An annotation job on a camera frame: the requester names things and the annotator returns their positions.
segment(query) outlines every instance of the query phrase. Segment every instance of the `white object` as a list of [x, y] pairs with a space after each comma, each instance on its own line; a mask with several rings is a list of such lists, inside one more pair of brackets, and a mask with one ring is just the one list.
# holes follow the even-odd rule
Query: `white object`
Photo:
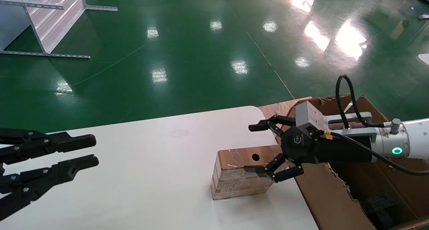
[[417, 61], [429, 68], [429, 53], [418, 55]]
[[275, 144], [253, 106], [68, 131], [97, 145], [5, 166], [6, 174], [95, 154], [100, 164], [53, 187], [0, 222], [2, 230], [317, 229], [295, 182], [267, 193], [213, 201], [216, 152]]
[[403, 122], [410, 141], [409, 158], [429, 159], [429, 118]]
[[419, 15], [419, 19], [429, 19], [429, 15], [427, 14]]

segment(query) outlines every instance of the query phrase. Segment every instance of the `green floor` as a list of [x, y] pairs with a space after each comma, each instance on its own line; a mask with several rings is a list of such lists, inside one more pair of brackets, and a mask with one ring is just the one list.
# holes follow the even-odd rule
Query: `green floor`
[[[87, 0], [54, 52], [0, 55], [0, 127], [60, 131], [334, 94], [429, 117], [420, 0]], [[8, 50], [37, 50], [26, 30]]]

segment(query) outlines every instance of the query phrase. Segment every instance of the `green indicator light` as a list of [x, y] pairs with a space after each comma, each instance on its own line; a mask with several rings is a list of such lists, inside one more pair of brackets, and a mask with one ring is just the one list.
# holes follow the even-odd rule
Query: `green indicator light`
[[402, 153], [402, 148], [401, 147], [395, 147], [392, 149], [392, 154], [394, 155], [399, 155]]

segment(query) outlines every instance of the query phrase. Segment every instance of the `cardboard box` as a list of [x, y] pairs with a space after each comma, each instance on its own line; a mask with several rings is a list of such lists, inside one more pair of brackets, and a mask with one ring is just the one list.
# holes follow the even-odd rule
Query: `cardboard box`
[[[339, 114], [337, 103], [332, 97], [308, 101], [324, 115]], [[349, 95], [341, 97], [344, 108], [350, 101]], [[273, 113], [295, 116], [294, 107], [286, 112], [287, 107], [276, 105], [280, 110], [272, 110]], [[388, 121], [365, 97], [357, 100], [357, 106], [360, 112], [371, 112], [374, 123]], [[262, 111], [267, 107], [270, 105], [261, 107]], [[412, 170], [429, 169], [426, 160], [394, 161]], [[295, 180], [321, 230], [411, 230], [429, 224], [429, 176], [407, 175], [379, 161], [304, 164], [303, 168], [304, 174]]]

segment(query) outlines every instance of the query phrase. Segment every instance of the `laminated wood block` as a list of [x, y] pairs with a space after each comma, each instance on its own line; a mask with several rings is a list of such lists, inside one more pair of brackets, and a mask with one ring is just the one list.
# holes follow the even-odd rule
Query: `laminated wood block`
[[[269, 178], [245, 172], [244, 166], [266, 166], [282, 152], [279, 145], [222, 150], [217, 153], [211, 179], [213, 199], [225, 199], [266, 192], [273, 184]], [[288, 167], [288, 162], [276, 172]]]

